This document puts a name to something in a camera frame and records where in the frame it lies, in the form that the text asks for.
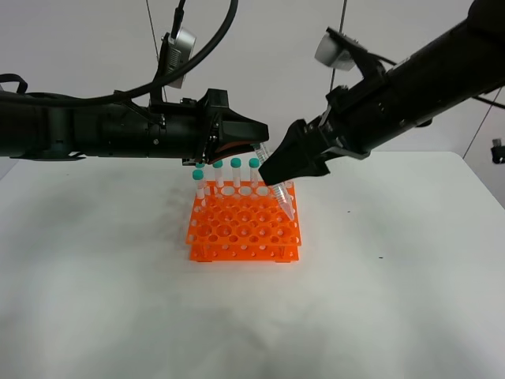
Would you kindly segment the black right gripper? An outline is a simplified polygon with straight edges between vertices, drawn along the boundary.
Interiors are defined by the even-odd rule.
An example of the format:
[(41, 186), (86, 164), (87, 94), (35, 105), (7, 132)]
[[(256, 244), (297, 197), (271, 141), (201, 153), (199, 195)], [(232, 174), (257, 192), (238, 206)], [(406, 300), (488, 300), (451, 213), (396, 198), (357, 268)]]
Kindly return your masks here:
[(322, 177), (330, 173), (326, 160), (345, 155), (364, 159), (395, 137), (393, 98), (388, 74), (334, 88), (327, 94), (327, 110), (316, 122), (298, 119), (290, 125), (281, 144), (261, 164), (262, 179), (273, 186)]

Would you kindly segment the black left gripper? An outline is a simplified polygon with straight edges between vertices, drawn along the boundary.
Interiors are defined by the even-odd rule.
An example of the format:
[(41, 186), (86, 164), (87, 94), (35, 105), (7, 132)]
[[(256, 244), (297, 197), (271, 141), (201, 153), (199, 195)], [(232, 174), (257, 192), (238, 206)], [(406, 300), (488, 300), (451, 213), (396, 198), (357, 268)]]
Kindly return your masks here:
[[(148, 132), (153, 158), (180, 159), (184, 165), (213, 164), (219, 160), (254, 151), (254, 145), (269, 139), (267, 124), (232, 111), (228, 92), (209, 88), (199, 99), (183, 98), (177, 103), (152, 93), (149, 111), (159, 121)], [(217, 128), (217, 143), (212, 134)]]

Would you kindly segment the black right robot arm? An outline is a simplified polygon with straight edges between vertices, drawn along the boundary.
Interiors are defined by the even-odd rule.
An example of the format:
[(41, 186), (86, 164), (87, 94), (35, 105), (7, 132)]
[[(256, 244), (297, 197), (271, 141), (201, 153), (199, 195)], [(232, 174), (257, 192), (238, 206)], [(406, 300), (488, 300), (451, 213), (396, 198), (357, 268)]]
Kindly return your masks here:
[(363, 76), (327, 96), (327, 110), (291, 124), (261, 165), (269, 186), (328, 174), (326, 162), (365, 159), (406, 131), (504, 85), (504, 3), (475, 1), (467, 18), (391, 69), (356, 40), (328, 28), (316, 59), (336, 69), (356, 66)]

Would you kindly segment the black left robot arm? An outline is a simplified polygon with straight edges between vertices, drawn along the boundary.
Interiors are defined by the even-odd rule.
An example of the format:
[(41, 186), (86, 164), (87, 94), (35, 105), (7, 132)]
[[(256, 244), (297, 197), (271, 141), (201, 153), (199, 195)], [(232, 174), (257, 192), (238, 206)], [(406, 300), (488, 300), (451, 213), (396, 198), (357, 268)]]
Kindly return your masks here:
[(268, 138), (267, 125), (232, 111), (219, 89), (179, 103), (154, 93), (146, 107), (131, 100), (75, 109), (1, 106), (1, 155), (11, 159), (166, 158), (192, 166), (251, 152)]

